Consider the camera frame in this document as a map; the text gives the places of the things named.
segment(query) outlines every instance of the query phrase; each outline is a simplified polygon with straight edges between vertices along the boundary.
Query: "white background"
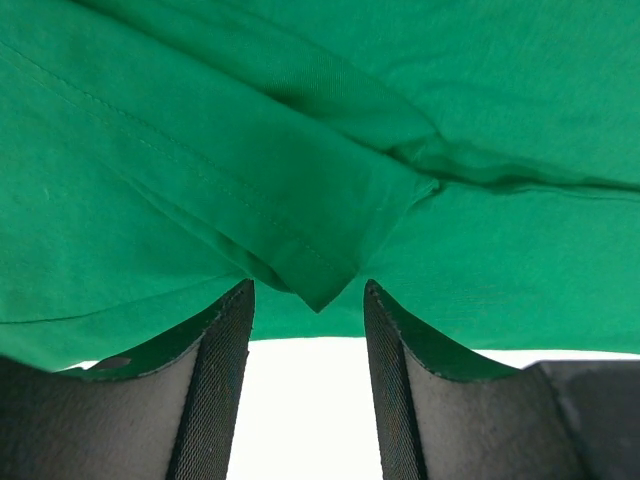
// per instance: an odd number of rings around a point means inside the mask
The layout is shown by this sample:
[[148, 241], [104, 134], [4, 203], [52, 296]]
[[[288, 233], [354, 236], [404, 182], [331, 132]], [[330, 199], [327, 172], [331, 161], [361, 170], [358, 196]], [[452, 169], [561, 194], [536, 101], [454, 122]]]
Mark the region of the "white background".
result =
[[[251, 342], [227, 480], [381, 480], [364, 339]], [[481, 351], [514, 367], [540, 359], [640, 358]]]

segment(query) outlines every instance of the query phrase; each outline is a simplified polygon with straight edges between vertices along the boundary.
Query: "green cloth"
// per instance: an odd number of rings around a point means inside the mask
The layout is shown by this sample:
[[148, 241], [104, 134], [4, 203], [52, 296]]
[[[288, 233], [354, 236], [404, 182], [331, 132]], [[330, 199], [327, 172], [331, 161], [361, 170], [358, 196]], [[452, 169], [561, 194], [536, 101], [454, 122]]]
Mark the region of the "green cloth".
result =
[[471, 348], [640, 353], [640, 3], [0, 0], [0, 352], [367, 278]]

